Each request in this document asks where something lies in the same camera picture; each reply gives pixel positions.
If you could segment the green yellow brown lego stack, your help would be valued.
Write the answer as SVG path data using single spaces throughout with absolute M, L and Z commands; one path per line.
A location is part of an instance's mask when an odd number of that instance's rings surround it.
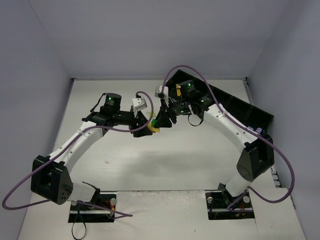
M 152 133 L 159 133 L 159 132 L 160 132 L 160 129 L 155 127 L 156 122 L 157 122 L 156 119 L 152 119 L 152 120 L 148 123 L 148 125 L 147 125 L 148 129 L 149 129 Z

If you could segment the long yellow lego brick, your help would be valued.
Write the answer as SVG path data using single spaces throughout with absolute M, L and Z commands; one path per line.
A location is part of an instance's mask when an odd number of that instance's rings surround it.
M 181 87 L 180 87 L 179 84 L 176 84 L 176 95 L 177 95 L 178 97 L 181 96 Z

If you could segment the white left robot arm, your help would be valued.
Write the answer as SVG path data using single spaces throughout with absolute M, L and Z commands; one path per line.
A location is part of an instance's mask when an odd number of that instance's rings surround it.
M 147 108 L 145 98 L 148 94 L 138 91 L 132 99 L 130 111 L 122 111 L 121 95 L 104 93 L 104 104 L 99 111 L 93 108 L 90 114 L 82 119 L 78 131 L 61 146 L 60 149 L 48 156 L 37 156 L 32 163 L 30 189 L 33 193 L 62 205 L 67 201 L 97 204 L 100 189 L 90 183 L 73 183 L 71 172 L 77 161 L 107 132 L 116 131 L 116 126 L 127 126 L 127 132 L 133 137 L 151 136 L 148 128 L 151 122 L 143 110 Z

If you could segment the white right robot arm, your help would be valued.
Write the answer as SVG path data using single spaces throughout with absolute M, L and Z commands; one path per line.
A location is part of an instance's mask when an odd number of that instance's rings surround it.
M 192 80 L 178 85 L 181 95 L 174 100 L 167 86 L 156 88 L 155 96 L 160 98 L 161 106 L 156 116 L 155 128 L 171 128 L 178 116 L 194 115 L 201 123 L 214 128 L 225 137 L 239 152 L 234 163 L 233 175 L 224 170 L 213 171 L 213 177 L 196 177 L 190 186 L 178 186 L 176 190 L 213 190 L 218 187 L 218 178 L 223 179 L 223 188 L 232 197 L 239 196 L 246 189 L 273 189 L 271 167 L 274 164 L 272 138 L 266 133 L 257 133 L 242 124 L 228 112 L 212 94 L 198 91 Z

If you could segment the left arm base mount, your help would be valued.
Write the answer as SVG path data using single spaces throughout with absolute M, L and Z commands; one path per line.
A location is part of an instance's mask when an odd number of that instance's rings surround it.
M 103 208 L 115 210 L 116 193 L 101 193 L 99 200 L 94 203 Z M 70 205 L 68 223 L 113 223 L 115 214 L 107 210 L 83 204 Z

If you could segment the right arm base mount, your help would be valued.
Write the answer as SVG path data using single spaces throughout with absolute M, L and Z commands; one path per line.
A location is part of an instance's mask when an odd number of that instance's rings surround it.
M 221 190 L 207 191 L 205 200 L 208 219 L 210 221 L 254 219 L 250 195 L 247 191 L 244 193 L 232 197 Z

